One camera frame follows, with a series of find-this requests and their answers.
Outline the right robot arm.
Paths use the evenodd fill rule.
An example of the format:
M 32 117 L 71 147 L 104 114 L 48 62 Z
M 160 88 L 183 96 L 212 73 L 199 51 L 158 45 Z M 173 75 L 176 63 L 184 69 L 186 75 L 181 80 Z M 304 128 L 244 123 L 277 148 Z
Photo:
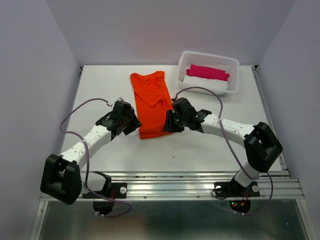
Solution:
M 265 122 L 256 125 L 238 123 L 223 119 L 204 109 L 198 112 L 168 110 L 163 131 L 181 133 L 185 128 L 224 138 L 240 169 L 222 190 L 235 195 L 242 195 L 261 174 L 267 174 L 283 151 L 280 141 Z M 236 156 L 231 142 L 245 149 L 247 157 L 245 164 L 242 164 Z

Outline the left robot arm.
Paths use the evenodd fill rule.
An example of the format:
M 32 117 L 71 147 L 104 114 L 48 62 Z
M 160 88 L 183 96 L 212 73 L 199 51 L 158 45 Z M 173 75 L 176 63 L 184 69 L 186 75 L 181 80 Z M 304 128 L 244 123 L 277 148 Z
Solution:
M 73 204 L 85 189 L 81 169 L 103 146 L 120 134 L 128 135 L 141 127 L 130 103 L 118 100 L 111 112 L 101 117 L 70 149 L 47 157 L 40 191 L 67 205 Z

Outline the orange t shirt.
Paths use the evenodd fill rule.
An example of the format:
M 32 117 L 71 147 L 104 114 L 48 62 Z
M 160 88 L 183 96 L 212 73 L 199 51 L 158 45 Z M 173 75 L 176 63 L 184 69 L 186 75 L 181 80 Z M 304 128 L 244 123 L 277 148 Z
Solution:
M 137 117 L 142 123 L 139 137 L 142 140 L 169 135 L 163 128 L 172 101 L 165 81 L 165 72 L 156 71 L 148 75 L 132 73 L 130 81 L 133 88 Z

